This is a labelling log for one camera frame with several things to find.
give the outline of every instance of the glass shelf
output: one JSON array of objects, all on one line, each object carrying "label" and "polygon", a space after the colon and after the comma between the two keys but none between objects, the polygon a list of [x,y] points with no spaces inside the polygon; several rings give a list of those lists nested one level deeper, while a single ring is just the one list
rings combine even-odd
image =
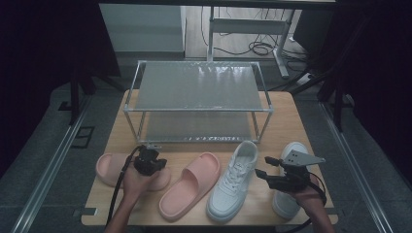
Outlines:
[{"label": "glass shelf", "polygon": [[139,61],[123,111],[138,143],[258,143],[273,107],[257,62]]}]

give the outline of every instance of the glass panel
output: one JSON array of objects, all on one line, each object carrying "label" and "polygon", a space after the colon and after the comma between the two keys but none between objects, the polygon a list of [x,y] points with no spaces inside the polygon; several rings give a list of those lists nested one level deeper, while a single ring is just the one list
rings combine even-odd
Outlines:
[{"label": "glass panel", "polygon": [[136,109],[261,109],[248,62],[146,63]]}]

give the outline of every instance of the shoelace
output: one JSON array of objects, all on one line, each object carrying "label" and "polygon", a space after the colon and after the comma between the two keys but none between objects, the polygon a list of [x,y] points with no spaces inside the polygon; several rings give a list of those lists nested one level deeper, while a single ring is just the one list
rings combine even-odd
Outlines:
[{"label": "shoelace", "polygon": [[242,182],[245,172],[242,172],[243,166],[240,163],[236,163],[229,169],[227,176],[224,177],[223,185],[231,191],[236,191],[237,186]]}]

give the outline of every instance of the metal frame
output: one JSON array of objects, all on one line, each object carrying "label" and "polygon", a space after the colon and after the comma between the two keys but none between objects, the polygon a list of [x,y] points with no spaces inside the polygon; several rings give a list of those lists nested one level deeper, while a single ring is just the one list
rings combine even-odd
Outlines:
[{"label": "metal frame", "polygon": [[[151,143],[230,143],[230,142],[243,142],[245,140],[250,140],[254,143],[259,143],[265,132],[267,124],[269,120],[271,119],[271,116],[274,110],[273,110],[273,106],[269,98],[269,94],[267,93],[266,86],[264,84],[264,79],[260,71],[258,62],[247,62],[247,63],[250,63],[252,67],[255,68],[253,69],[254,74],[257,72],[257,74],[259,75],[262,81],[263,89],[265,93],[265,99],[267,101],[267,103],[265,103],[267,104],[267,108],[247,109],[247,110],[245,109],[223,109],[223,110],[222,109],[159,109],[159,108],[152,108],[152,109],[145,108],[144,110],[141,110],[141,109],[131,108],[130,107],[131,95],[134,90],[136,79],[138,78],[138,74],[140,71],[139,69],[142,69],[143,66],[146,66],[146,61],[139,61],[137,69],[136,69],[135,77],[129,89],[129,93],[127,95],[126,102],[123,108],[124,115],[127,119],[127,122],[130,126],[131,132],[136,142],[137,143],[147,143],[147,144],[151,144]],[[130,114],[132,114],[133,112],[142,113],[137,130],[136,130],[135,125],[133,124],[132,119],[130,118]],[[167,112],[244,112],[244,113],[250,113],[252,115],[253,127],[255,129],[255,135],[252,135],[252,136],[255,136],[255,138],[249,139],[245,137],[208,137],[208,138],[204,137],[202,139],[196,139],[196,140],[167,140],[167,141],[146,140],[142,138],[142,131],[143,131],[143,127],[145,126],[146,113],[150,113],[150,112],[165,112],[165,113]],[[267,117],[261,128],[259,128],[259,124],[256,118],[256,113],[267,113]]]},{"label": "metal frame", "polygon": [[283,79],[288,79],[289,73],[282,58],[282,51],[291,28],[294,10],[291,10],[286,21],[282,20],[258,20],[258,19],[232,19],[215,18],[214,7],[210,8],[209,18],[209,46],[207,60],[213,61],[213,34],[214,33],[240,33],[240,34],[267,34],[281,35],[279,46],[273,51],[273,55],[279,67]]}]

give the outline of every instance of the gray floor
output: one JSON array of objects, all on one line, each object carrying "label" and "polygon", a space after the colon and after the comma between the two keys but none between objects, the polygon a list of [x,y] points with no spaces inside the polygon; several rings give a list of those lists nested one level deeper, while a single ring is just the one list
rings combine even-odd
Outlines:
[{"label": "gray floor", "polygon": [[[201,40],[196,36],[196,43]],[[288,42],[292,50],[296,45]],[[191,51],[187,60],[203,59],[205,53]],[[233,59],[217,56],[219,59]],[[263,76],[268,88],[286,81],[280,78],[276,62],[270,57],[237,57],[239,60],[259,60]],[[122,78],[117,82],[128,86],[135,72],[136,57],[120,57]],[[291,63],[294,70],[304,68],[303,63]],[[293,77],[297,71],[290,69]],[[91,189],[95,173],[94,165],[103,153],[116,113],[120,106],[122,93],[111,86],[95,80],[98,90],[91,97],[82,127],[93,126],[94,131],[86,149],[71,148],[56,174],[55,179],[41,203],[41,208],[31,224],[29,232],[102,232],[104,227],[89,227],[81,223],[86,199]],[[319,85],[294,96],[296,107],[302,118],[314,153],[326,158],[327,163],[321,165],[331,199],[339,220],[335,225],[336,232],[382,232],[375,222],[375,210],[370,207],[367,197],[359,185],[348,162],[345,151],[336,138],[330,119],[325,109],[316,98]],[[32,194],[33,188],[42,176],[50,159],[53,157],[65,133],[69,129],[69,112],[58,110],[61,102],[69,100],[69,87],[64,85],[56,89],[51,96],[51,105],[42,122],[22,149],[16,162],[0,181],[0,232],[10,232]],[[387,232],[410,232],[412,229],[412,192],[380,150],[371,137],[364,131],[352,113],[352,108],[345,108],[342,114],[343,133],[350,147],[350,152],[359,164],[367,185],[382,207],[383,213],[393,228]],[[73,145],[80,146],[85,141],[75,140]],[[130,232],[182,232],[196,230],[199,232],[224,231],[233,232],[277,232],[286,227],[129,227]],[[312,232],[307,227],[301,232]]]}]

